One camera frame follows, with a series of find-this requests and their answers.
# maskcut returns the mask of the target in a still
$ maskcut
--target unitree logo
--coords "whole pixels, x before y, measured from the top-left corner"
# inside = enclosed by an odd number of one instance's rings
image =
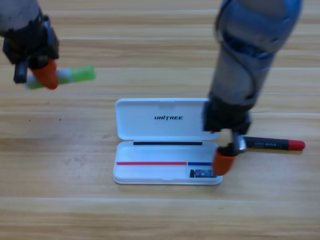
[[[182,116],[155,116],[155,120],[182,120]]]

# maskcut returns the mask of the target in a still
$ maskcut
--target gray robot arm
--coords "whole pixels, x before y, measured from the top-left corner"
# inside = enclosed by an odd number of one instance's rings
[[[37,0],[0,0],[0,36],[4,54],[15,65],[15,83],[26,82],[28,68],[42,82],[56,74],[52,66],[59,41]]]
[[[249,110],[276,57],[299,18],[302,0],[225,0],[215,24],[219,57],[204,106],[204,130],[230,129],[232,142],[219,147],[213,161],[217,175],[231,168],[245,149]]]

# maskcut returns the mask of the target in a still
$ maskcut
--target white case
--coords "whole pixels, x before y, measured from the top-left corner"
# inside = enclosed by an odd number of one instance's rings
[[[115,103],[118,136],[113,179],[119,184],[216,185],[211,170],[218,133],[202,130],[207,98],[123,98]]]

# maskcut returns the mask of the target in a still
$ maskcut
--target pen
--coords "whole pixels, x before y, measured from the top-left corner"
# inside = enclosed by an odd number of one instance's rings
[[[298,140],[251,136],[245,136],[244,140],[247,148],[302,151],[306,147],[306,144],[303,141]]]

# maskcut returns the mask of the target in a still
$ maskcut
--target wood grain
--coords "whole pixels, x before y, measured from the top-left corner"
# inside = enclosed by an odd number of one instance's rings
[[[305,150],[249,150],[210,187],[116,184],[114,104],[205,98],[221,1],[39,3],[60,38],[58,66],[91,64],[97,79],[28,91],[0,55],[0,239],[320,239],[318,0],[304,1],[248,133],[303,140]],[[229,137],[222,131],[215,141]]]

